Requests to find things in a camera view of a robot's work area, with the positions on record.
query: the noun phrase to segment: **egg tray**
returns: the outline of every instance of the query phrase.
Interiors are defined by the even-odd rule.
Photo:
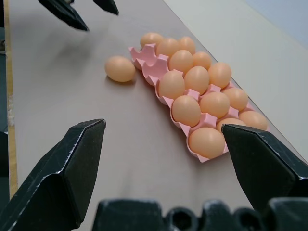
[[[178,127],[180,128],[184,134],[186,135],[186,145],[187,148],[189,150],[189,152],[196,158],[199,159],[199,161],[201,163],[208,161],[209,158],[203,157],[197,153],[194,153],[188,146],[188,137],[189,135],[195,131],[198,128],[214,128],[216,129],[216,124],[226,118],[236,118],[238,119],[238,114],[239,111],[230,107],[228,113],[218,119],[217,117],[214,117],[212,115],[210,115],[209,113],[201,113],[201,119],[199,121],[199,123],[194,126],[194,127],[189,127],[185,124],[179,123],[174,121],[173,116],[172,116],[172,112],[171,112],[171,107],[173,104],[173,99],[170,98],[166,98],[166,97],[159,97],[158,95],[158,85],[159,85],[159,80],[161,79],[161,77],[163,77],[163,75],[169,71],[168,68],[168,56],[166,55],[158,55],[158,57],[155,54],[155,44],[147,44],[143,47],[142,50],[137,51],[134,47],[130,47],[129,48],[130,51],[130,55],[132,57],[132,61],[135,65],[135,67],[139,70],[142,71],[142,75],[144,77],[144,79],[152,86],[154,86],[155,89],[155,94],[157,96],[157,98],[159,99],[159,101],[165,105],[167,105],[170,108],[170,118],[172,120],[172,122]],[[192,89],[188,89],[185,90],[184,95],[189,95],[192,96],[195,100],[197,100],[198,102],[200,102],[200,100],[206,95],[209,94],[211,92],[221,92],[222,90],[225,89],[229,89],[229,88],[235,88],[236,86],[234,84],[232,84],[231,82],[224,87],[223,89],[221,89],[220,87],[210,84],[206,90],[206,92],[203,95],[200,95],[199,92],[194,91]],[[252,105],[248,102],[246,108],[244,108],[241,112],[244,111],[255,111],[254,108],[252,107]],[[225,144],[225,148],[222,154],[228,152],[228,147],[227,144]]]

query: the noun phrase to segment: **gray tabletop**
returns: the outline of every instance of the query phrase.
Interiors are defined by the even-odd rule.
[[[190,36],[205,51],[162,0],[116,3],[119,17],[77,0],[74,7],[90,28],[85,33],[37,1],[10,1],[18,184],[69,127],[105,118],[98,177],[80,230],[90,230],[97,203],[106,198],[153,198],[164,213],[183,205],[199,214],[205,200],[216,198],[231,208],[250,206],[229,154],[200,163],[140,76],[133,85],[105,77],[106,59],[129,57],[128,47],[138,47],[149,31]]]

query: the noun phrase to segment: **egg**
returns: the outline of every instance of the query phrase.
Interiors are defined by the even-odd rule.
[[[160,34],[158,33],[155,33],[155,32],[149,32],[149,33],[146,33],[145,35],[143,35],[140,39],[140,45],[141,47],[143,48],[144,45],[146,44],[156,44],[156,49],[157,49],[157,46],[158,44],[164,39],[163,36],[161,36]]]
[[[199,128],[189,136],[188,146],[194,153],[212,159],[223,154],[225,139],[213,128]]]
[[[222,118],[229,111],[230,100],[221,92],[206,94],[200,101],[201,112]]]
[[[210,84],[214,84],[220,88],[227,86],[231,80],[231,68],[226,63],[215,63],[209,68],[208,74]]]
[[[239,88],[230,88],[224,90],[224,93],[230,100],[230,106],[241,111],[248,104],[248,95],[245,91]]]
[[[179,40],[179,44],[180,44],[180,50],[187,50],[191,54],[196,53],[196,45],[194,44],[193,40],[190,37],[188,36],[182,37]]]
[[[202,66],[194,66],[185,77],[185,89],[192,89],[203,95],[208,87],[209,77],[207,70]]]
[[[174,38],[164,38],[157,46],[156,55],[163,54],[171,57],[179,49],[179,42]]]
[[[202,66],[206,70],[209,70],[211,66],[211,57],[208,53],[203,51],[198,51],[192,56],[193,66]]]
[[[159,97],[176,99],[185,92],[185,83],[178,71],[169,71],[163,75],[158,84]]]
[[[235,118],[227,118],[227,119],[223,119],[221,121],[219,121],[216,125],[216,130],[221,132],[221,126],[223,124],[236,124],[236,125],[242,125],[242,126],[246,126],[246,124],[239,120],[239,119],[235,119]]]
[[[128,82],[133,80],[136,69],[128,58],[113,56],[105,62],[105,72],[110,79],[116,82]]]
[[[169,60],[169,70],[178,70],[183,72],[185,75],[186,72],[193,66],[193,56],[189,51],[180,50],[174,53]]]
[[[196,126],[201,117],[198,102],[188,95],[178,97],[172,104],[171,113],[174,121],[190,127]]]
[[[248,127],[257,128],[260,130],[266,130],[268,128],[266,118],[259,112],[242,112],[239,114],[239,119],[246,123]]]

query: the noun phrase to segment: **loose egg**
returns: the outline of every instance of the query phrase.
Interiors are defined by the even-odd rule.
[[[156,55],[163,54],[171,57],[179,49],[179,42],[174,38],[164,38],[157,46]]]
[[[241,111],[248,104],[248,95],[245,91],[239,88],[230,88],[224,90],[224,93],[230,100],[230,106]]]
[[[206,70],[209,70],[211,66],[211,57],[208,53],[203,51],[198,51],[192,56],[193,59],[193,66],[202,66]]]
[[[202,66],[194,66],[185,75],[185,89],[198,91],[203,95],[208,87],[209,77],[207,70]]]
[[[188,146],[194,153],[212,159],[223,154],[225,139],[213,128],[199,128],[189,136]]]
[[[241,126],[246,126],[246,124],[239,120],[239,119],[235,119],[235,118],[227,118],[227,119],[223,119],[221,121],[219,121],[216,125],[216,130],[221,132],[221,126],[223,124],[236,124],[236,125],[241,125]]]
[[[193,66],[193,56],[189,51],[180,50],[174,53],[171,56],[168,67],[169,70],[178,70],[183,72],[185,75],[186,72]]]
[[[198,102],[188,95],[178,97],[172,104],[171,112],[174,121],[190,127],[196,126],[201,117],[201,110]]]
[[[133,80],[136,69],[134,64],[126,57],[113,56],[105,63],[107,76],[117,82],[128,82]]]
[[[156,44],[156,47],[158,46],[158,44],[164,39],[163,36],[161,36],[158,33],[154,33],[154,32],[149,32],[146,33],[145,35],[143,35],[140,39],[140,45],[143,48],[145,44]]]
[[[158,85],[159,97],[176,99],[185,92],[183,76],[178,71],[169,71],[163,75]]]
[[[206,94],[200,101],[201,112],[222,118],[229,111],[230,100],[221,92]]]
[[[266,118],[259,112],[242,112],[239,114],[239,119],[246,123],[248,127],[257,128],[260,130],[266,130],[268,128]]]
[[[179,44],[180,44],[180,50],[187,50],[191,54],[196,53],[196,45],[194,44],[193,40],[190,37],[188,36],[182,37],[179,40]]]
[[[231,68],[228,64],[218,62],[208,70],[210,84],[214,84],[220,88],[224,88],[231,80]]]

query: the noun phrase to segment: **pink plastic egg carton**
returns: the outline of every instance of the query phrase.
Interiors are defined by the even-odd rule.
[[[165,55],[158,55],[158,57],[155,54],[155,44],[147,44],[143,47],[141,51],[137,51],[135,48],[130,47],[129,48],[130,55],[132,57],[132,61],[137,69],[142,71],[142,75],[144,79],[155,88],[155,93],[159,101],[165,105],[167,105],[170,108],[170,118],[172,122],[180,128],[184,134],[186,135],[186,144],[189,152],[196,158],[199,159],[200,162],[208,161],[209,159],[206,157],[203,157],[197,153],[194,153],[188,146],[188,137],[189,135],[195,131],[198,128],[214,128],[216,129],[216,124],[226,118],[237,118],[238,119],[238,110],[230,107],[228,113],[223,117],[218,119],[217,117],[214,117],[208,113],[201,113],[201,119],[200,122],[194,126],[189,127],[185,124],[179,123],[174,121],[172,113],[171,113],[171,107],[173,104],[173,99],[166,98],[166,97],[159,97],[158,96],[158,84],[159,80],[163,75],[169,71],[168,68],[168,56]],[[200,101],[206,94],[211,92],[220,92],[221,90],[229,89],[229,88],[235,88],[235,86],[230,82],[225,88],[221,89],[218,86],[215,86],[213,84],[210,84],[206,90],[206,92],[203,95],[200,95],[199,92],[194,91],[192,89],[185,90],[184,95],[192,96],[196,101]],[[243,111],[254,111],[252,105],[250,103],[247,104],[246,108],[243,109]],[[222,154],[228,152],[228,147],[225,144],[225,149]]]

